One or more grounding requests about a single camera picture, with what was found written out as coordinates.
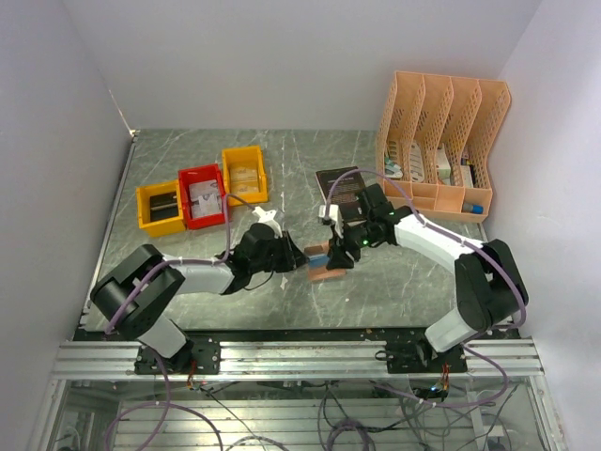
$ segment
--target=black book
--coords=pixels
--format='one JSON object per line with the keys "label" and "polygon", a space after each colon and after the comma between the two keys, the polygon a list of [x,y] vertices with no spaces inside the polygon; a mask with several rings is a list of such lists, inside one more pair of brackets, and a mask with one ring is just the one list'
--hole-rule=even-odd
{"label": "black book", "polygon": [[[357,169],[357,166],[326,169],[316,172],[317,184],[319,185],[319,190],[321,191],[324,201],[328,197],[328,193],[334,182],[344,173],[352,169]],[[365,215],[361,211],[359,201],[355,196],[356,193],[364,188],[365,181],[359,172],[346,176],[344,179],[340,180],[340,183],[336,186],[336,191],[331,197],[331,202],[332,204],[338,205],[340,208],[340,214],[342,215],[343,221],[351,223],[354,221],[365,220]]]}

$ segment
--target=gray wall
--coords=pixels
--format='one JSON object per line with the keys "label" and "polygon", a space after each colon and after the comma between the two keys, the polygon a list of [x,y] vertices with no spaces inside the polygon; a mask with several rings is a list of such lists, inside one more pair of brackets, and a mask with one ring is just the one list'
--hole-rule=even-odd
{"label": "gray wall", "polygon": [[24,449],[130,141],[59,0],[0,2],[0,447]]}
{"label": "gray wall", "polygon": [[502,71],[513,105],[490,159],[489,235],[512,246],[575,451],[599,449],[601,4],[544,0]]}
{"label": "gray wall", "polygon": [[540,0],[64,0],[133,128],[375,129],[394,70],[497,77]]}

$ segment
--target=peach plastic rack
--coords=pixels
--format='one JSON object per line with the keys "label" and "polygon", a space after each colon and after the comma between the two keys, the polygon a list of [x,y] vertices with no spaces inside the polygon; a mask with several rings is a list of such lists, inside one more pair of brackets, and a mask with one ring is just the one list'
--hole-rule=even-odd
{"label": "peach plastic rack", "polygon": [[[384,155],[403,170],[398,181],[415,207],[429,218],[481,223],[490,209],[492,188],[486,165],[488,153],[509,108],[505,82],[396,72],[376,143],[376,165],[384,172]],[[422,151],[424,181],[409,174],[409,150],[416,142]],[[436,151],[443,143],[453,186],[439,183]],[[465,186],[460,168],[467,151],[473,165],[473,188]],[[396,207],[407,201],[388,182],[380,181]],[[462,212],[464,202],[483,207],[482,214]]]}

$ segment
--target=gray marble tabletop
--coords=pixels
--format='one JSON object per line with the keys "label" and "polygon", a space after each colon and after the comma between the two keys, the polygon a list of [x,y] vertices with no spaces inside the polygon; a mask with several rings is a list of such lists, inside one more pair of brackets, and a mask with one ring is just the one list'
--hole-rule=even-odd
{"label": "gray marble tabletop", "polygon": [[[222,148],[259,145],[269,178],[270,200],[263,208],[284,211],[284,227],[303,249],[330,237],[317,221],[323,203],[316,170],[357,165],[373,168],[374,132],[252,131],[252,130],[142,130],[137,138],[115,221],[100,267],[100,277],[140,244],[151,242],[172,256],[211,257],[225,246],[225,227],[216,225],[151,239],[136,218],[137,186],[177,178],[177,171],[221,163]],[[365,181],[375,181],[364,176]],[[233,208],[233,243],[254,221],[245,207]],[[443,226],[481,239],[477,225]],[[268,277],[254,276],[250,287]],[[410,249],[381,246],[362,252],[355,269],[340,279],[311,283],[306,267],[274,274],[254,291],[229,296],[198,293],[176,296],[166,315],[183,329],[282,329],[426,326],[455,304],[451,274]],[[85,322],[88,331],[105,323],[92,306]]]}

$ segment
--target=yellow bin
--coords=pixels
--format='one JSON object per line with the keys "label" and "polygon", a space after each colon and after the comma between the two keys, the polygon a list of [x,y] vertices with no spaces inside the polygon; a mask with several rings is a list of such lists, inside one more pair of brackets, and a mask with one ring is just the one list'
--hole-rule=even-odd
{"label": "yellow bin", "polygon": [[[227,193],[235,194],[249,204],[267,202],[267,175],[263,165],[261,147],[224,148],[223,186]],[[229,205],[241,205],[236,199],[228,199]]]}
{"label": "yellow bin", "polygon": [[[160,221],[151,221],[150,197],[169,193],[176,193],[177,216],[161,219]],[[181,192],[179,191],[179,182],[177,180],[157,183],[156,185],[138,186],[135,189],[135,195],[138,200],[138,226],[145,230],[152,238],[186,230],[184,212],[181,207]]]}

